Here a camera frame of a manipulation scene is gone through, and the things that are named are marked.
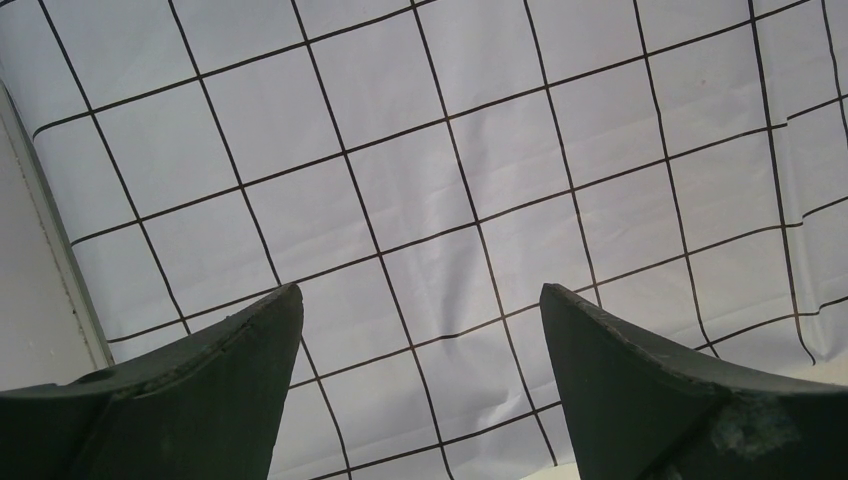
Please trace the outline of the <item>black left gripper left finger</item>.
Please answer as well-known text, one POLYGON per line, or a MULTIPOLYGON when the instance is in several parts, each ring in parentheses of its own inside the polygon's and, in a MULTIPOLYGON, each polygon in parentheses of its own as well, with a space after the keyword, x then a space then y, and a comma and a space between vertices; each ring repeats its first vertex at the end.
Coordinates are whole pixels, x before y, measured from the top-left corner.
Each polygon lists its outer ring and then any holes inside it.
POLYGON ((5 479, 264 479, 304 321, 284 285, 224 320, 66 384, 1 395, 5 479))

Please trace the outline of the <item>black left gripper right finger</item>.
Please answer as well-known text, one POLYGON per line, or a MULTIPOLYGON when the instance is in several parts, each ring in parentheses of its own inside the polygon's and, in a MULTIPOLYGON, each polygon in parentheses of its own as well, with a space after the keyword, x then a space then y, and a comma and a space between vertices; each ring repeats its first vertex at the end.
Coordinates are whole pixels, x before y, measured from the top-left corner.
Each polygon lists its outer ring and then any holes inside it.
POLYGON ((735 365, 558 284, 547 349, 584 479, 843 479, 847 390, 735 365))

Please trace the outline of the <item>white checked tablecloth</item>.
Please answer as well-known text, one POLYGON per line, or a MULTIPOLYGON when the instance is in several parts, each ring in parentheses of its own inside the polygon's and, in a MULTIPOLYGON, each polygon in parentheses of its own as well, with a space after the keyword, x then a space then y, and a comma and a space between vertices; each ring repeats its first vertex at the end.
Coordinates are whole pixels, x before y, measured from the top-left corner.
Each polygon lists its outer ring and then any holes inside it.
POLYGON ((300 286, 273 479, 572 462, 546 283, 847 358, 843 1, 5 1, 1 80, 115 361, 300 286))

